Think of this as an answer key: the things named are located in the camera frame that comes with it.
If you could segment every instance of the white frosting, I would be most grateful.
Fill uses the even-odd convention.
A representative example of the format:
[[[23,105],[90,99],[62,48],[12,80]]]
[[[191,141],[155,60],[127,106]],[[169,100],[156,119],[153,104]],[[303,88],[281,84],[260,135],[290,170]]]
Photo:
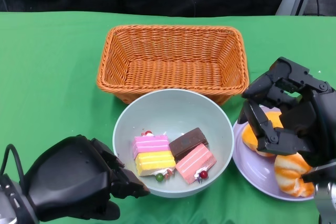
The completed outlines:
[[[163,176],[166,175],[168,173],[168,170],[170,170],[173,173],[173,170],[170,168],[165,168],[162,170],[157,170],[156,172],[151,173],[150,175],[154,175],[156,176],[157,174],[161,173]]]
[[[202,168],[198,169],[198,170],[196,171],[195,175],[194,175],[195,179],[197,179],[197,178],[199,177],[199,174],[200,174],[202,171],[204,171],[204,170],[207,171],[208,168],[209,168],[209,166],[205,166],[205,167],[202,167]]]

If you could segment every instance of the pink cake slice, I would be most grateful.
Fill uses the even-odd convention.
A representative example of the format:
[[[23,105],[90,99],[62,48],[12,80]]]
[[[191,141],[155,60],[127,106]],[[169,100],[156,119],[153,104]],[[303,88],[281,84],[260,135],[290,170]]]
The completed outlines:
[[[167,135],[158,136],[136,136],[132,143],[134,159],[143,152],[163,152],[170,151]]]
[[[181,159],[175,168],[182,175],[184,180],[188,184],[191,184],[196,180],[195,174],[197,170],[201,168],[209,170],[216,161],[216,158],[208,148],[205,147],[204,144],[200,144]]]

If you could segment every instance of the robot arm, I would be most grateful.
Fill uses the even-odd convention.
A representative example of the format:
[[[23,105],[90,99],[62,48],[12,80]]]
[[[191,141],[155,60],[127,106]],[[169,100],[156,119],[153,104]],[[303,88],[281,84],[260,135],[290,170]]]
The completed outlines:
[[[106,145],[81,135],[68,137],[45,151],[20,180],[19,185],[7,175],[0,176],[0,204],[7,200],[18,224],[66,216],[116,220],[120,210],[109,201],[110,194],[121,199],[149,194]],[[2,223],[8,212],[0,209],[0,214]]]
[[[299,93],[294,98],[288,93]],[[336,92],[309,69],[283,57],[243,93],[238,123],[249,122],[258,150],[279,155],[300,153],[316,170],[302,176],[315,184],[321,223],[336,221]],[[259,105],[281,110],[282,128],[273,128]]]

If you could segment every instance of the bread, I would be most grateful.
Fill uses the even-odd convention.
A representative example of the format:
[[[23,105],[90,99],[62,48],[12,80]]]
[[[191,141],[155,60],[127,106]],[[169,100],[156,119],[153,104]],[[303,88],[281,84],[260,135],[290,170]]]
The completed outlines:
[[[278,155],[274,163],[274,171],[280,190],[295,197],[308,197],[314,193],[313,183],[304,183],[301,178],[311,170],[302,156],[297,153],[289,156]]]
[[[266,113],[267,118],[272,122],[273,128],[280,127],[283,128],[282,123],[280,122],[279,115],[281,112],[270,111]],[[251,126],[248,124],[241,135],[243,142],[254,152],[257,152],[259,155],[264,157],[272,157],[274,154],[264,153],[257,151],[258,140],[254,135]]]

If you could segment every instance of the lavender plate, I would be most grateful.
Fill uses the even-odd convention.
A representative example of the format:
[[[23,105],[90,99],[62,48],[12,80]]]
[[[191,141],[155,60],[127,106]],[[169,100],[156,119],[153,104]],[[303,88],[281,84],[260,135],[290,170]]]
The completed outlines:
[[[278,109],[269,109],[262,107],[265,112],[279,111]],[[274,174],[275,157],[262,157],[256,152],[248,148],[242,140],[242,132],[245,124],[237,124],[233,126],[235,136],[235,147],[233,151],[233,160],[240,171],[240,173],[249,181],[254,187],[263,193],[282,200],[287,201],[304,201],[310,200],[311,197],[293,197],[282,192],[277,184]]]

